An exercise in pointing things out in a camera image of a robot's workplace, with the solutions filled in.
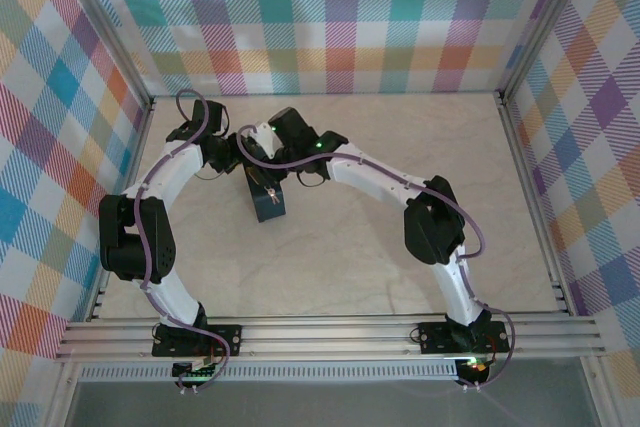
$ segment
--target aluminum rail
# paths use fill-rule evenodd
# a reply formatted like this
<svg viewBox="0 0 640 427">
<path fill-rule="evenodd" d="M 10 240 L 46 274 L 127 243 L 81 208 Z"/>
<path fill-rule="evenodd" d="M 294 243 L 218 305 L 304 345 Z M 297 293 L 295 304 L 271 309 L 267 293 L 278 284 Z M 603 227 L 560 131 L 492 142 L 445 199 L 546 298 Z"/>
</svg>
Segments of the aluminum rail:
<svg viewBox="0 0 640 427">
<path fill-rule="evenodd" d="M 254 317 L 210 319 L 243 326 L 242 361 L 362 361 L 455 359 L 468 355 L 420 353 L 409 338 L 419 322 L 441 322 L 442 315 Z M 519 358 L 603 355 L 604 343 L 590 317 L 523 313 L 512 316 Z M 151 356 L 157 320 L 94 320 L 71 323 L 58 351 L 61 362 L 158 361 Z"/>
</svg>

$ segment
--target plaid wallpaper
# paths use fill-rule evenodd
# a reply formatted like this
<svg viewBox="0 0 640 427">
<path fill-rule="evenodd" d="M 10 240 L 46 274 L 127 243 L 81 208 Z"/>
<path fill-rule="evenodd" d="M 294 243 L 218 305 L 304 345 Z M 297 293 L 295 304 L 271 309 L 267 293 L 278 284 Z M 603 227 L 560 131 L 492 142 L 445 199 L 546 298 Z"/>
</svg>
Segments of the plaid wallpaper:
<svg viewBox="0 0 640 427">
<path fill-rule="evenodd" d="M 570 0 L 512 106 L 581 314 L 640 422 L 640 0 Z"/>
<path fill-rule="evenodd" d="M 529 15 L 529 19 L 525 24 L 524 30 L 520 34 L 518 43 L 516 44 L 516 47 L 513 49 L 513 52 L 511 53 L 511 57 L 509 57 L 509 61 L 507 62 L 507 66 L 504 69 L 504 72 L 502 73 L 502 77 L 498 85 L 498 88 L 500 90 L 503 90 L 505 88 L 507 82 L 509 81 L 509 78 L 511 77 L 511 74 L 513 73 L 514 67 L 520 61 L 522 50 L 527 45 L 527 42 L 529 41 L 531 34 L 534 32 L 535 28 L 537 27 L 538 20 L 540 19 L 540 14 L 542 13 L 542 10 L 546 7 L 548 1 L 549 0 L 538 0 L 536 2 L 535 7 L 531 11 L 531 14 Z"/>
<path fill-rule="evenodd" d="M 0 425 L 32 425 L 39 375 L 98 268 L 97 206 L 142 109 L 77 0 L 0 0 Z"/>
<path fill-rule="evenodd" d="M 102 0 L 149 90 L 494 90 L 525 0 Z M 516 30 L 513 41 L 509 40 Z"/>
</svg>

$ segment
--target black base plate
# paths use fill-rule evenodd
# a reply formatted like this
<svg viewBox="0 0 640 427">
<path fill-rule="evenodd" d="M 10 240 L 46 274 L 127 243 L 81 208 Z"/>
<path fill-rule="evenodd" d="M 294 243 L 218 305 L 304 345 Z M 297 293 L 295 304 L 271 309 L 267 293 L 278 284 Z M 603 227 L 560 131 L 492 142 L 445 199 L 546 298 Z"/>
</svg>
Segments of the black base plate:
<svg viewBox="0 0 640 427">
<path fill-rule="evenodd" d="M 227 341 L 231 347 L 229 353 L 231 357 L 236 357 L 240 353 L 241 325 L 207 325 L 205 329 Z M 208 357 L 211 355 L 212 346 L 214 356 L 225 355 L 224 347 L 216 340 L 185 329 L 158 324 L 153 337 L 155 339 L 151 349 L 153 357 Z"/>
<path fill-rule="evenodd" d="M 489 338 L 495 342 L 496 352 L 509 352 L 509 340 L 506 336 L 507 331 L 503 322 L 489 322 L 489 326 L 486 329 L 485 334 L 486 337 L 488 337 L 485 339 L 486 342 L 477 345 L 473 349 L 473 353 L 493 353 L 493 346 L 491 345 Z M 446 322 L 422 322 L 418 324 L 418 339 L 420 340 L 420 353 L 422 354 L 467 353 L 463 351 L 462 347 L 453 340 L 450 326 Z"/>
</svg>

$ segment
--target ventilation grille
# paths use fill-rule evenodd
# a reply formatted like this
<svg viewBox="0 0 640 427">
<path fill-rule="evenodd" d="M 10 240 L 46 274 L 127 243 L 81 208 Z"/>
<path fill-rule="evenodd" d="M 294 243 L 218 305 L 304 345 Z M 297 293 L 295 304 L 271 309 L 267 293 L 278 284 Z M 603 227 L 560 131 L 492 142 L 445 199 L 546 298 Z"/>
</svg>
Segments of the ventilation grille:
<svg viewBox="0 0 640 427">
<path fill-rule="evenodd" d="M 190 375 L 190 380 L 209 377 Z M 227 366 L 218 380 L 343 382 L 371 380 L 450 380 L 457 378 L 454 360 L 387 362 L 242 362 Z M 175 380 L 171 364 L 95 363 L 85 364 L 81 382 L 158 382 Z"/>
</svg>

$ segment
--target beige floor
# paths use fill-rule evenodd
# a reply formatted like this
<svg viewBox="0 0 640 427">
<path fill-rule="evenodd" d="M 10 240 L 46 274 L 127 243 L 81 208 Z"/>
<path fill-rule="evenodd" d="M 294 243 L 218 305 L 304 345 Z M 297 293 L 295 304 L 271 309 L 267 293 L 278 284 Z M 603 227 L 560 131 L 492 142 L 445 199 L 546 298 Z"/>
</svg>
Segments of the beige floor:
<svg viewBox="0 0 640 427">
<path fill-rule="evenodd" d="M 485 255 L 471 262 L 478 294 L 509 311 L 555 310 L 547 272 L 489 94 L 232 97 L 231 127 L 296 107 L 321 133 L 335 130 L 400 170 L 453 186 L 485 232 Z M 141 172 L 182 122 L 161 100 Z M 203 176 L 212 176 L 209 167 Z M 259 224 L 241 170 L 193 178 L 170 220 L 176 267 L 190 293 L 215 315 L 444 312 L 429 267 L 406 252 L 402 212 L 340 184 L 283 184 L 287 215 Z M 466 229 L 467 247 L 475 249 Z M 100 315 L 150 317 L 136 288 L 112 276 Z"/>
</svg>

